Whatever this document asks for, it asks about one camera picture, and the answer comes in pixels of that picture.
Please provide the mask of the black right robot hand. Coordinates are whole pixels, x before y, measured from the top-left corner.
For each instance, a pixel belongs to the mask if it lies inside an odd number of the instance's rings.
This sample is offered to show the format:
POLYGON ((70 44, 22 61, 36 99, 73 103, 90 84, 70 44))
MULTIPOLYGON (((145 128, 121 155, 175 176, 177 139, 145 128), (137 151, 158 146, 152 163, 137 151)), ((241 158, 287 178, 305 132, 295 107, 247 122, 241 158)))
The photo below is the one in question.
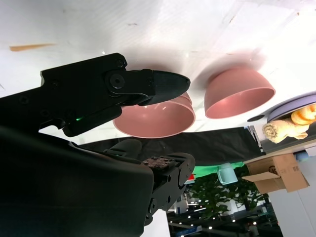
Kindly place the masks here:
POLYGON ((137 160, 129 139, 104 152, 67 137, 185 93, 190 80, 150 69, 128 71, 113 53, 41 72, 38 88, 0 100, 0 234, 3 237, 139 237, 157 210, 186 188, 195 159, 186 153, 137 160))

